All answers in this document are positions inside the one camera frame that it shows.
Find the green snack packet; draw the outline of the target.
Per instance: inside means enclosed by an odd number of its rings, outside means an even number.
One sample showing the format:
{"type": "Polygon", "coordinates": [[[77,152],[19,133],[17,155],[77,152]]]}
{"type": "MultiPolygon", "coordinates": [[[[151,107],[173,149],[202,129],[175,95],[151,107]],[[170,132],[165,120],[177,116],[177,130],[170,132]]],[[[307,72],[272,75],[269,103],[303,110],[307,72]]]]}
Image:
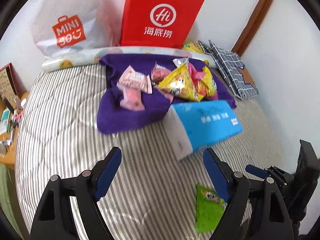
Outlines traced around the green snack packet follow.
{"type": "Polygon", "coordinates": [[[197,184],[196,190],[196,232],[214,231],[222,218],[227,203],[213,189],[197,184]]]}

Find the grey striped quilt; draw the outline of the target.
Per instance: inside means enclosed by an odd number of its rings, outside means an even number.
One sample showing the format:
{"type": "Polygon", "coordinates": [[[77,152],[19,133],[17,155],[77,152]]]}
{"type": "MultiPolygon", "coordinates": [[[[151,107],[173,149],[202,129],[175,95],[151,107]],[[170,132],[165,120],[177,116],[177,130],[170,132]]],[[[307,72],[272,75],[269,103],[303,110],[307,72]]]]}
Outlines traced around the grey striped quilt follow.
{"type": "Polygon", "coordinates": [[[15,160],[17,199],[27,229],[52,175],[78,176],[109,151],[121,149],[121,165],[98,207],[115,239],[208,239],[196,222],[196,187],[212,187],[203,153],[182,160],[155,122],[105,135],[97,126],[107,91],[106,70],[86,65],[40,72],[20,123],[15,160]]]}

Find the pink peach snack packet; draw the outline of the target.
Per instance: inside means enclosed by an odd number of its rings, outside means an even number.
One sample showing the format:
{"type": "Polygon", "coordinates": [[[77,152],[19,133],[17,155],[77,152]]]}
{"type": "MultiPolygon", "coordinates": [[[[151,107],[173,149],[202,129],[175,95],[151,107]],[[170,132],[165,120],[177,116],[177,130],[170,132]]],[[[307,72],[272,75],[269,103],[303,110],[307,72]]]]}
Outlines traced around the pink peach snack packet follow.
{"type": "Polygon", "coordinates": [[[145,107],[142,103],[141,91],[125,88],[123,91],[123,99],[120,101],[120,107],[129,111],[144,111],[145,107]]]}

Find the yellow lemon drink pack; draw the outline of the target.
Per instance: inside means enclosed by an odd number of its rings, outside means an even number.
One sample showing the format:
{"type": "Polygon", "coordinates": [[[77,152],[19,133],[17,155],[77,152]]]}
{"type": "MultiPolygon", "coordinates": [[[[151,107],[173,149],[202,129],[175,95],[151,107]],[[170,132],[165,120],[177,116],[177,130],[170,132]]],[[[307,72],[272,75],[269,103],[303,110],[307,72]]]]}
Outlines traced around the yellow lemon drink pack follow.
{"type": "Polygon", "coordinates": [[[204,53],[202,47],[198,43],[195,43],[193,41],[184,41],[182,49],[195,53],[204,53]]]}

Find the wooden door frame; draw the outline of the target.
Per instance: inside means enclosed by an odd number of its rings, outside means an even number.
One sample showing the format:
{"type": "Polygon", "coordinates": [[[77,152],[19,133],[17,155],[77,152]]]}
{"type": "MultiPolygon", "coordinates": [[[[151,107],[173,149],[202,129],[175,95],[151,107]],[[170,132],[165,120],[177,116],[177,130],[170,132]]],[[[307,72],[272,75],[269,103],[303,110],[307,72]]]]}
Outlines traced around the wooden door frame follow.
{"type": "Polygon", "coordinates": [[[248,21],[238,37],[232,52],[242,56],[260,28],[273,0],[258,0],[248,21]]]}

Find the yellow chips snack bag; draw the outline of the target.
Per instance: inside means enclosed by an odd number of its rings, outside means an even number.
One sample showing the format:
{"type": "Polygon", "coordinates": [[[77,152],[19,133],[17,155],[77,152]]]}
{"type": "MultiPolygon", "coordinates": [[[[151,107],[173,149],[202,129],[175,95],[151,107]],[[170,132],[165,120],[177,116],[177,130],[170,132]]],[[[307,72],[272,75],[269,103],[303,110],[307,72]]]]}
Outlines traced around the yellow chips snack bag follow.
{"type": "Polygon", "coordinates": [[[175,97],[189,101],[200,102],[202,97],[196,91],[196,88],[189,74],[188,65],[183,63],[173,70],[159,84],[158,88],[172,94],[175,97]]]}

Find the red white strawberry packet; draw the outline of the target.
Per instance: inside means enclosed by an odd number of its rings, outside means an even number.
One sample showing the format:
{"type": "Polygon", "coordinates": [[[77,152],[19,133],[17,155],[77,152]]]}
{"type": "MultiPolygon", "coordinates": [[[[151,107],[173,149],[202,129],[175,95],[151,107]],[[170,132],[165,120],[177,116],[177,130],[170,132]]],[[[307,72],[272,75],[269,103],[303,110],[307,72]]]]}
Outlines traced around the red white strawberry packet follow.
{"type": "Polygon", "coordinates": [[[176,68],[179,68],[181,65],[185,64],[188,66],[189,64],[189,58],[188,57],[183,57],[183,58],[175,58],[172,60],[176,68]]]}

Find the blue plaid folded cloth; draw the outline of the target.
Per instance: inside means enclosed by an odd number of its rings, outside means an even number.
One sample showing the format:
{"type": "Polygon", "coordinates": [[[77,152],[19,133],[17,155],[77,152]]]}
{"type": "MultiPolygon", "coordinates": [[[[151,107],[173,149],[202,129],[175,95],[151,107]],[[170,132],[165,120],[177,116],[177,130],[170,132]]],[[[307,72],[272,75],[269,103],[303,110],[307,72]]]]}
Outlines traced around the blue plaid folded cloth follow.
{"type": "Polygon", "coordinates": [[[244,100],[259,94],[253,78],[237,53],[218,48],[211,40],[208,45],[202,41],[198,43],[205,53],[212,56],[220,74],[236,97],[244,100]]]}

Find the brown patterned book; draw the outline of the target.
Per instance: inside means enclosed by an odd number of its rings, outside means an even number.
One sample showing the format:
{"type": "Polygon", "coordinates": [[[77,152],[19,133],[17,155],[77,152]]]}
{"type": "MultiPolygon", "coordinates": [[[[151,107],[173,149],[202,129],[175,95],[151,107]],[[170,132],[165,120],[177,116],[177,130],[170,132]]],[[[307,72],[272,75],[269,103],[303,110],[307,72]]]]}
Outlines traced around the brown patterned book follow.
{"type": "Polygon", "coordinates": [[[9,102],[14,103],[14,99],[19,97],[17,86],[15,83],[15,77],[13,74],[12,64],[9,63],[0,71],[0,89],[1,98],[6,98],[9,102]]]}

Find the pale pink cake packet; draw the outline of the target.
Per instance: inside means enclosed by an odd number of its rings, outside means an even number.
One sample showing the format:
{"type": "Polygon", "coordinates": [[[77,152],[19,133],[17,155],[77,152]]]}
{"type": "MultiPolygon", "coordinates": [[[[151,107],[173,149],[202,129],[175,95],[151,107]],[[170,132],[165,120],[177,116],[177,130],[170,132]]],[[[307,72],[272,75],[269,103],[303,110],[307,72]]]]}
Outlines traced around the pale pink cake packet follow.
{"type": "Polygon", "coordinates": [[[137,72],[129,65],[118,80],[121,86],[136,89],[146,94],[152,94],[152,85],[149,75],[137,72]]]}

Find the pink crinkled snack packet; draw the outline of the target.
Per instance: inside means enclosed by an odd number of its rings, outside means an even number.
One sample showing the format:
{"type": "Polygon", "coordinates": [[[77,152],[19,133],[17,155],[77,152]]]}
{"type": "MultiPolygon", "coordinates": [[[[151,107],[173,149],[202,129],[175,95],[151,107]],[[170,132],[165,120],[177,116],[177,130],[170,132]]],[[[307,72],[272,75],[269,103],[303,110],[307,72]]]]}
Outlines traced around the pink crinkled snack packet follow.
{"type": "Polygon", "coordinates": [[[172,103],[174,96],[170,93],[167,93],[163,90],[161,90],[158,87],[158,84],[163,81],[171,71],[161,65],[159,65],[157,62],[155,62],[154,67],[151,70],[151,84],[154,88],[156,88],[166,99],[169,100],[170,103],[172,103]]]}

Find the purple fleece towel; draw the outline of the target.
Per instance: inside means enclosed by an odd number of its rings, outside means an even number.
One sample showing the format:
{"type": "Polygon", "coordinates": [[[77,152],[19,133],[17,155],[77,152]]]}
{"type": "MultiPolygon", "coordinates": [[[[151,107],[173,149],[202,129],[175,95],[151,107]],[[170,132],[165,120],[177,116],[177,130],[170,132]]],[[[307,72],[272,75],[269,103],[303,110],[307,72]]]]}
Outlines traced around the purple fleece towel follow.
{"type": "Polygon", "coordinates": [[[149,75],[155,63],[174,70],[176,56],[157,54],[107,54],[99,63],[106,69],[107,91],[100,100],[97,113],[97,127],[101,133],[112,134],[139,129],[160,121],[166,115],[171,103],[158,90],[152,94],[142,93],[143,111],[129,111],[120,107],[123,99],[117,82],[124,70],[131,66],[134,70],[149,75]]]}

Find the pink yellow fries bag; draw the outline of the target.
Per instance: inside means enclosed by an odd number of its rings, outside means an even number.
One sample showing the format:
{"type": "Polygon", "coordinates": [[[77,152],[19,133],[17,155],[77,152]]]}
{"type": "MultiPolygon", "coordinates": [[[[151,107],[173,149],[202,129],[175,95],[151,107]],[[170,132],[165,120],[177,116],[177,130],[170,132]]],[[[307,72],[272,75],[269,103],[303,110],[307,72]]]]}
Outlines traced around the pink yellow fries bag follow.
{"type": "Polygon", "coordinates": [[[217,86],[209,68],[204,66],[202,70],[199,71],[196,70],[191,63],[188,63],[188,69],[199,100],[217,100],[217,86]]]}

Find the red Haidilao paper bag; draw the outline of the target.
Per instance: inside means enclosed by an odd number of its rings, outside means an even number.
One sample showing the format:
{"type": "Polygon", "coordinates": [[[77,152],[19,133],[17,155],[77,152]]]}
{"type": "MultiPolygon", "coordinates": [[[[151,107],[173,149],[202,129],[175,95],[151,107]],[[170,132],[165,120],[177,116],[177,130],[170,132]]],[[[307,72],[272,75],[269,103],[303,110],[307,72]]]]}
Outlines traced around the red Haidilao paper bag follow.
{"type": "Polygon", "coordinates": [[[125,0],[121,46],[180,49],[204,0],[125,0]]]}

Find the white Miniso plastic bag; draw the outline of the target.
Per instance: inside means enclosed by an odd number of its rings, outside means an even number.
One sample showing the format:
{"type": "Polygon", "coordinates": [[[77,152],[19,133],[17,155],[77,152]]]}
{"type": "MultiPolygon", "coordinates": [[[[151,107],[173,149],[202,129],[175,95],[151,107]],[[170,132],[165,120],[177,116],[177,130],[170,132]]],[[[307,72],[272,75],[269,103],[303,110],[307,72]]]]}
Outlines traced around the white Miniso plastic bag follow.
{"type": "Polygon", "coordinates": [[[31,34],[46,58],[116,44],[108,0],[37,1],[31,34]]]}

